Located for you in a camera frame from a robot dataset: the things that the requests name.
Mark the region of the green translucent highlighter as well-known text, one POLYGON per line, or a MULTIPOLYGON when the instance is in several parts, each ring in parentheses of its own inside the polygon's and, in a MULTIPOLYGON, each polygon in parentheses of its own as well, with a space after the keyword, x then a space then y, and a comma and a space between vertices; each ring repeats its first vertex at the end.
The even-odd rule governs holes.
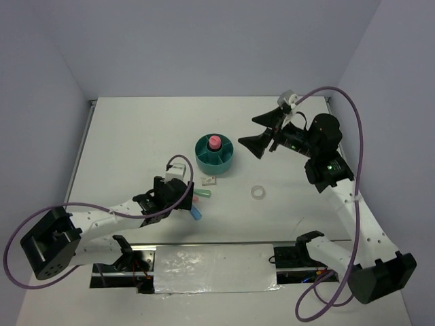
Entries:
POLYGON ((211 197, 211 191, 208 189, 194 189, 194 195, 198 197, 204 197, 204 198, 210 198, 211 197))

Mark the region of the blue translucent highlighter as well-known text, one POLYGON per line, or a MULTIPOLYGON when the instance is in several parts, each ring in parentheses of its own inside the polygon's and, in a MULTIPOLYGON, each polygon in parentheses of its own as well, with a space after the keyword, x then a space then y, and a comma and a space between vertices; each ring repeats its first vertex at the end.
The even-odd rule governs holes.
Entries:
POLYGON ((195 206, 192 206, 190 214, 196 221, 199 221, 202 218, 201 212, 195 206))

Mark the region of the pink capped crayon tube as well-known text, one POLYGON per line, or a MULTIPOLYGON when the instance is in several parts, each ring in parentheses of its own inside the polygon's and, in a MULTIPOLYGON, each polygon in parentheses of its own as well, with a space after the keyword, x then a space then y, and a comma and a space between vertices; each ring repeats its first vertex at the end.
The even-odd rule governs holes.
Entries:
POLYGON ((209 151, 219 151, 222 147, 222 140, 218 135, 212 135, 208 140, 208 149, 209 151))

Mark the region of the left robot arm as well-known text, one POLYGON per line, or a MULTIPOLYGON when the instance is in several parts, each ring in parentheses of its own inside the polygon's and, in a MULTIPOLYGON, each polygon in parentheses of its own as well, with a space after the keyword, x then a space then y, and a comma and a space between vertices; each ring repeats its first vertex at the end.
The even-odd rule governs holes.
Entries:
POLYGON ((154 187, 110 209, 69 213, 50 209, 21 239, 21 247, 38 280, 48 280, 69 266, 131 267, 133 250, 124 230, 160 222, 173 209, 192 208, 193 182, 155 177, 154 187))

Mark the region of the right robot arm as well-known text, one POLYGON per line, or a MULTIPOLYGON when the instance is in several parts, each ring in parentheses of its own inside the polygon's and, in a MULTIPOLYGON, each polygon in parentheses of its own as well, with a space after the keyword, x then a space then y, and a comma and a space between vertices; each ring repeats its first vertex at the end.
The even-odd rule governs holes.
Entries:
POLYGON ((417 262, 412 254, 400 252, 357 192, 354 174, 338 152, 343 137, 339 121, 329 113, 320 113, 308 128, 299 128, 283 109, 276 108, 253 117, 252 122, 263 126, 264 132, 238 142, 257 158, 278 146, 306 156, 304 170, 309 183, 336 211, 355 247, 346 252, 322 232, 312 231, 296 239, 296 260, 304 266, 314 261, 327 265, 362 304, 403 289, 417 262))

